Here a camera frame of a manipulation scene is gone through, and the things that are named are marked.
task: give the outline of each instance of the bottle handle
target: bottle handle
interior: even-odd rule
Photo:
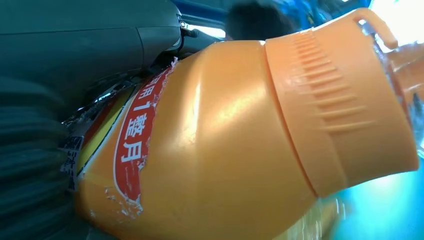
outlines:
[[[387,24],[372,10],[368,8],[359,8],[351,13],[355,22],[365,20],[378,34],[384,45],[390,50],[398,47],[398,40],[390,31]]]

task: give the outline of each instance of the plastic bottle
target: plastic bottle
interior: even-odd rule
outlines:
[[[271,240],[318,198],[416,170],[411,104],[393,87],[407,81],[360,20],[397,47],[359,9],[214,44],[102,103],[74,130],[79,213],[123,240]]]

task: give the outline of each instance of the orange bottle cap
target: orange bottle cap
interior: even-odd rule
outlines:
[[[265,44],[291,139],[320,197],[418,168],[410,124],[360,20],[388,48],[397,47],[386,24],[366,8]]]

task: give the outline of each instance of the red label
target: red label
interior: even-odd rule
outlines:
[[[114,157],[113,176],[116,188],[129,200],[140,200],[139,172],[146,164],[149,138],[166,77],[172,67],[140,88],[123,120]]]

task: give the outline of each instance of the bright light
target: bright light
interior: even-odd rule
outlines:
[[[197,26],[197,25],[188,25],[189,30],[197,29],[204,32],[207,35],[210,35],[215,38],[223,39],[225,38],[225,31],[219,28],[207,27],[207,26]]]
[[[400,46],[424,41],[424,1],[374,0],[370,8],[387,23]]]

